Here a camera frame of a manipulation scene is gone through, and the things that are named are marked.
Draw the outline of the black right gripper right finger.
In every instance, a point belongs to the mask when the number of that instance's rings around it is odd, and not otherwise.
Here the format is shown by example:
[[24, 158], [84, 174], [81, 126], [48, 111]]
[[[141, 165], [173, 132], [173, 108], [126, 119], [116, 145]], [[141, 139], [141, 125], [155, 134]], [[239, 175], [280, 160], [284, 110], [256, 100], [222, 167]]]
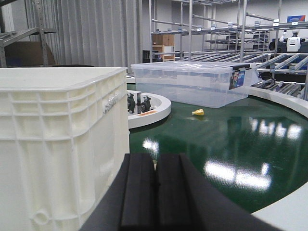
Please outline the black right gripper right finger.
[[158, 177], [160, 231], [276, 231], [217, 190], [184, 154], [161, 154]]

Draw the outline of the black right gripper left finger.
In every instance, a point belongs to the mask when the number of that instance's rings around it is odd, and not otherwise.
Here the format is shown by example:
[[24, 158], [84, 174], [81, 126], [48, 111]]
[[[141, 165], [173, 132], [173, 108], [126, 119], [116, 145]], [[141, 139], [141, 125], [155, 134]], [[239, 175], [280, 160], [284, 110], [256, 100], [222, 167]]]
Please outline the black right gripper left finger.
[[148, 154], [126, 154], [83, 231], [153, 231], [155, 172]]

